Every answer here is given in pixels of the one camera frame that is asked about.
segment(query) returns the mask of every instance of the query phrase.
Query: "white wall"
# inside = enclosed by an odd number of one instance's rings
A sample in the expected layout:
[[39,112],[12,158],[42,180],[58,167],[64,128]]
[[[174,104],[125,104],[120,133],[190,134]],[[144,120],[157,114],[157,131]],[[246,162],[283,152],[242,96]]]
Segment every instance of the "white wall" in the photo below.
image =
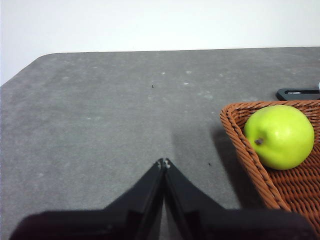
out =
[[1,0],[1,84],[49,53],[297,46],[319,0]]

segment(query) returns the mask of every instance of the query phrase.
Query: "wicker basket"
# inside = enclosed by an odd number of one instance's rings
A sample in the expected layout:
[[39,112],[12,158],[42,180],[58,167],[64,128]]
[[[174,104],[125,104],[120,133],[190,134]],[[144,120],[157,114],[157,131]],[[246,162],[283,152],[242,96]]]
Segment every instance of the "wicker basket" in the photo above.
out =
[[[290,105],[310,120],[315,141],[311,154],[290,170],[264,167],[243,134],[247,119],[257,110],[273,105]],[[305,216],[320,238],[320,100],[255,101],[225,106],[220,119],[236,148],[237,157],[270,209],[293,211]]]

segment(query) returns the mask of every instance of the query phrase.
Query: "black object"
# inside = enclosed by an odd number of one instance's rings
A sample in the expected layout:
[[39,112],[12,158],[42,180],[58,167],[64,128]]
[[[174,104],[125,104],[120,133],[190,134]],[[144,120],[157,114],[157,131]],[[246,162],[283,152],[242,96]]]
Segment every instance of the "black object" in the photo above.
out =
[[281,88],[275,94],[280,101],[290,100],[319,100],[318,89]]
[[131,189],[105,209],[31,215],[18,225],[10,239],[157,239],[164,198],[185,240],[316,239],[311,226],[297,213],[224,209],[167,158],[159,159]]

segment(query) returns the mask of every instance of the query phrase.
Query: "pear stem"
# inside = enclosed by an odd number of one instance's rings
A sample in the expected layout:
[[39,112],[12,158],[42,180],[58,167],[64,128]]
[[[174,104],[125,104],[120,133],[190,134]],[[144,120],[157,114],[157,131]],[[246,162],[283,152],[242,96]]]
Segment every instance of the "pear stem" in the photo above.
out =
[[255,142],[255,144],[257,144],[257,145],[261,145],[261,144],[264,143],[264,140],[260,137],[259,139],[254,140],[254,142]]

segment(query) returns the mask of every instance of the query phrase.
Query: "gray table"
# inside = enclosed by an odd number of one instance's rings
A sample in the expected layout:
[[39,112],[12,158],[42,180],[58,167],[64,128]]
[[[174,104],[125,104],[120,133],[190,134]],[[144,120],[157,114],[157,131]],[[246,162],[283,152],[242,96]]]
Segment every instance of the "gray table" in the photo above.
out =
[[39,57],[1,87],[1,239],[29,214],[104,208],[162,157],[223,207],[261,207],[220,110],[319,76],[320,47]]

